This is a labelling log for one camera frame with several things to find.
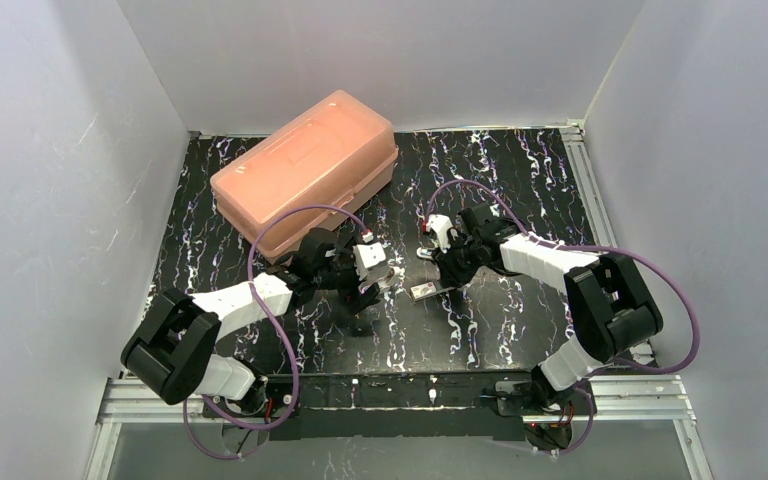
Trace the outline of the staple tray with staples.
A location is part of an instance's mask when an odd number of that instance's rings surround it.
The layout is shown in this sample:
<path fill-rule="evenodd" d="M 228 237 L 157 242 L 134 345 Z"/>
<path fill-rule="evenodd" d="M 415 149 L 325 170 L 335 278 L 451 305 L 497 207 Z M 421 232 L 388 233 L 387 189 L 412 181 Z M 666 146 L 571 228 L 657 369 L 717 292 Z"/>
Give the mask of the staple tray with staples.
<path fill-rule="evenodd" d="M 451 290 L 453 290 L 453 287 L 446 287 L 440 280 L 435 280 L 410 287 L 407 293 L 413 302 L 418 302 L 442 295 Z"/>

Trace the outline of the small white stapler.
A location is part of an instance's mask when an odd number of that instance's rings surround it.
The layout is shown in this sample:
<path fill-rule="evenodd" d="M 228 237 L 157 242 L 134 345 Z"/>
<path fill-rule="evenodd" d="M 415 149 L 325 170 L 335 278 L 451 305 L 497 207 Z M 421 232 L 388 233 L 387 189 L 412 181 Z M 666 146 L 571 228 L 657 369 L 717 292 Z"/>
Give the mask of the small white stapler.
<path fill-rule="evenodd" d="M 380 291 L 387 291 L 403 281 L 404 269 L 398 266 L 378 266 L 369 271 L 361 281 L 359 291 L 365 293 L 373 286 Z"/>

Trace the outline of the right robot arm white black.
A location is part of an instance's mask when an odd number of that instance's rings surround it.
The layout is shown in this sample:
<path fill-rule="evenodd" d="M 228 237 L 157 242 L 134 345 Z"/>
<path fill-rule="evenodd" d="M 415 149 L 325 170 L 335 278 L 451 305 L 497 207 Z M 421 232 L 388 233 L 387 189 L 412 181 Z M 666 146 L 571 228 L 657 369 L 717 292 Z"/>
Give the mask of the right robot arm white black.
<path fill-rule="evenodd" d="M 558 350 L 527 380 L 496 391 L 496 398 L 527 410 L 561 405 L 589 374 L 662 330 L 660 310 L 631 257 L 554 247 L 522 232 L 515 220 L 494 215 L 488 204 L 458 215 L 459 226 L 439 214 L 423 224 L 434 244 L 427 258 L 438 268 L 440 289 L 460 289 L 482 268 L 525 275 L 563 294 L 572 320 L 573 333 Z"/>

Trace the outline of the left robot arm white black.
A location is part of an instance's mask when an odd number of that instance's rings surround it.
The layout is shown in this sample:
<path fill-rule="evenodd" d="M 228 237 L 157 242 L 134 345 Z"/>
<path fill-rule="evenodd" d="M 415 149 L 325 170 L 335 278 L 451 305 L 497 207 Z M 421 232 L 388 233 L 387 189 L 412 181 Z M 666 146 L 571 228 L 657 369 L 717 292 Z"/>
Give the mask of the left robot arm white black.
<path fill-rule="evenodd" d="M 120 361 L 168 405 L 193 394 L 241 401 L 266 378 L 247 362 L 216 353 L 218 341 L 269 314 L 298 308 L 319 291 L 336 292 L 357 314 L 378 302 L 387 275 L 381 243 L 370 237 L 339 241 L 334 232 L 314 228 L 297 250 L 250 281 L 194 295 L 170 288 L 155 296 Z"/>

